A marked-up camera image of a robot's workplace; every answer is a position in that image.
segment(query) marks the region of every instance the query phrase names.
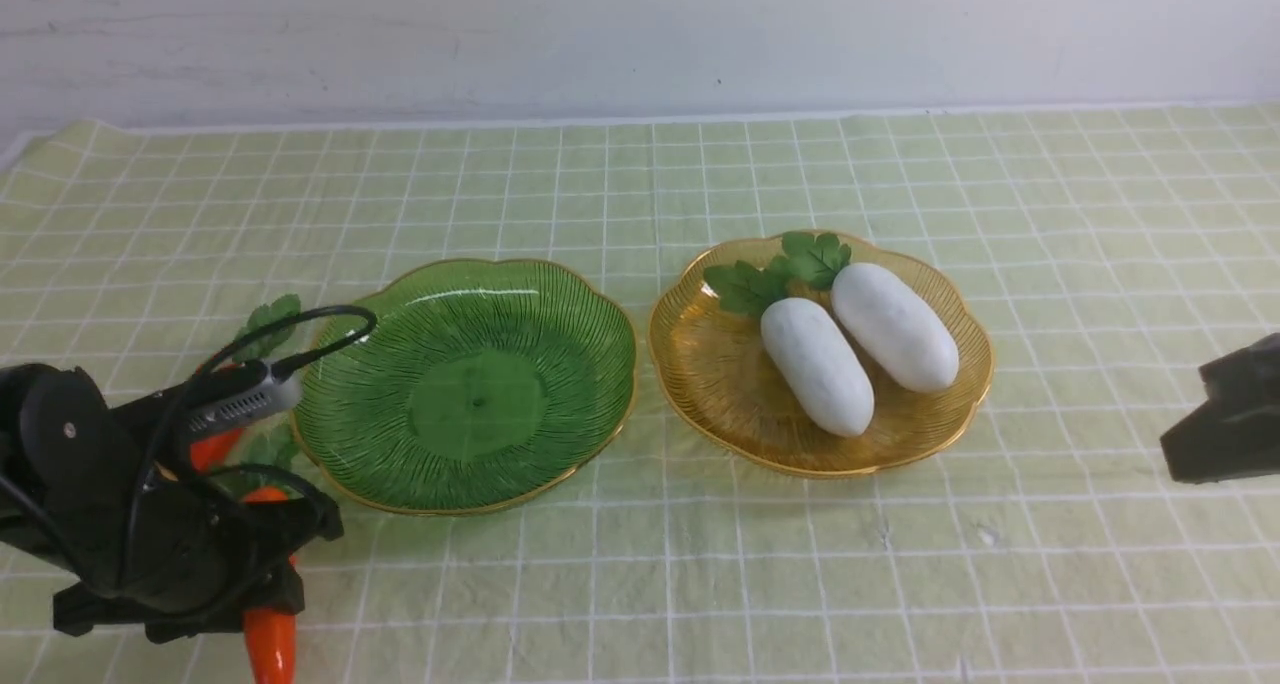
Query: white radish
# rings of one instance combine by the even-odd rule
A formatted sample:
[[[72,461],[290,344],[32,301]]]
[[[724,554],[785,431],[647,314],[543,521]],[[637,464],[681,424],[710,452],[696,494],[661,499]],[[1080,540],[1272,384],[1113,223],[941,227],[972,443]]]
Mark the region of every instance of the white radish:
[[[850,264],[836,275],[831,307],[895,382],[941,392],[960,371],[955,338],[929,305],[888,269]]]
[[[858,437],[870,424],[876,396],[845,333],[806,298],[777,301],[760,318],[764,351],[814,424]]]

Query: black cable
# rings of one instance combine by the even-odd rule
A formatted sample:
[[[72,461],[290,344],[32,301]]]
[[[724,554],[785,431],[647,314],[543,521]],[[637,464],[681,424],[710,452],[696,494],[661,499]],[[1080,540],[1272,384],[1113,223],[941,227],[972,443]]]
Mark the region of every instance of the black cable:
[[[160,450],[164,447],[165,439],[168,439],[169,436],[172,436],[174,419],[178,416],[178,412],[182,410],[182,405],[186,403],[187,397],[191,395],[191,389],[202,379],[209,378],[209,375],[212,374],[219,365],[229,360],[236,352],[241,351],[243,347],[247,347],[248,345],[261,338],[275,334],[276,332],[297,327],[298,324],[303,324],[314,319],[324,319],[328,316],[339,316],[339,315],[358,316],[365,320],[365,325],[361,329],[357,329],[356,332],[348,333],[347,337],[339,338],[337,342],[321,350],[317,350],[317,352],[323,352],[320,356],[332,354],[342,347],[346,347],[365,338],[374,330],[374,327],[378,325],[378,318],[374,315],[372,311],[369,311],[367,309],[361,306],[352,306],[352,305],[321,306],[319,309],[311,309],[307,311],[294,314],[292,316],[285,316],[284,319],[279,319],[257,329],[252,329],[252,332],[246,333],[244,336],[237,338],[234,342],[219,350],[218,354],[215,354],[214,356],[207,359],[204,364],[201,364],[198,368],[196,368],[196,371],[192,373],[192,375],[182,384],[178,392],[174,393],[173,401],[169,402],[169,406],[164,410],[164,414],[160,415],[159,421],[156,421],[155,429],[152,429],[151,432],[151,441],[147,442],[147,447],[146,450],[143,450],[142,460],[140,461],[138,465],[138,475],[133,484],[133,494],[129,498],[129,515],[124,525],[120,571],[116,580],[118,584],[123,584],[129,579],[128,573],[129,569],[132,569],[131,565],[133,560],[132,544],[134,535],[137,534],[138,510],[141,509],[142,497],[146,493],[147,479],[150,479],[151,475],[154,475],[155,473],[156,457],[159,456]],[[294,355],[282,361],[298,360],[298,357],[303,357],[310,354],[315,352],[302,352],[302,355]],[[302,360],[301,364],[293,366],[293,369],[289,370],[289,374],[292,374],[293,370],[305,366],[310,361],[314,361],[316,357]]]

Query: tablecloth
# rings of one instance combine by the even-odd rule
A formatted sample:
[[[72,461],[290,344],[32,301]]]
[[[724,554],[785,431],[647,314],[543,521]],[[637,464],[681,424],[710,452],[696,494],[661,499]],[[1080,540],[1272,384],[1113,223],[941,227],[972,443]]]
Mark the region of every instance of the tablecloth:
[[[520,128],[122,131],[0,175],[4,364],[111,402],[284,292],[548,257],[640,327],[713,242],[829,228],[933,263],[997,350],[954,447],[805,482],[684,425],[474,519],[344,503],[302,551],[298,681],[1280,681],[1280,479],[1170,482],[1196,366],[1280,328],[1280,106]],[[0,552],[0,679],[250,680],[238,637],[51,634],[68,575]]]

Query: green glass plate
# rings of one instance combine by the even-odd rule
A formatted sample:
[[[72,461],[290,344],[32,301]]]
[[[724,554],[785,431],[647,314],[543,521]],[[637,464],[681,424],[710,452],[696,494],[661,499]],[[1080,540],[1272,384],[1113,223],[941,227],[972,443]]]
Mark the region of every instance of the green glass plate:
[[[568,478],[636,396],[627,315],[549,261],[451,260],[358,302],[362,342],[314,364],[298,442],[344,493],[402,514],[480,514]],[[342,337],[337,318],[315,346]]]

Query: artificial leaf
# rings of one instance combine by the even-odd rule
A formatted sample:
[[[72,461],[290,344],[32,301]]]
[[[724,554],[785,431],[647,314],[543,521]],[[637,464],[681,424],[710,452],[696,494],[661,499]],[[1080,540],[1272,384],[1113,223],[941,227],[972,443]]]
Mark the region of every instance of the artificial leaf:
[[[719,297],[721,309],[732,314],[758,318],[787,296],[788,274],[773,263],[763,270],[746,261],[708,266],[703,279]]]
[[[279,322],[289,316],[296,316],[302,311],[302,298],[298,295],[284,295],[271,304],[260,305],[257,309],[248,315],[248,320],[241,330],[236,333],[236,338],[241,338],[255,329],[261,329],[268,324]],[[232,356],[233,361],[243,362],[255,359],[266,359],[273,351],[283,346],[293,336],[293,327],[279,329],[279,332],[270,334],[269,337],[261,338],[253,342],[251,346],[243,347],[241,351]]]
[[[773,259],[769,261],[769,265],[765,266],[765,270],[768,270],[774,277],[782,277],[783,279],[791,278],[791,264],[787,263],[787,257],[782,255],[773,256]]]
[[[298,443],[293,438],[293,430],[288,424],[280,424],[266,433],[256,434],[244,447],[244,455],[239,457],[239,464],[265,464],[292,470],[293,457],[297,453]],[[224,484],[227,491],[238,500],[273,483],[270,476],[256,471],[229,474],[227,479]]]
[[[818,291],[831,288],[836,274],[852,256],[849,245],[841,245],[840,237],[831,232],[817,237],[808,232],[787,232],[782,234],[782,250],[787,252],[791,274]]]

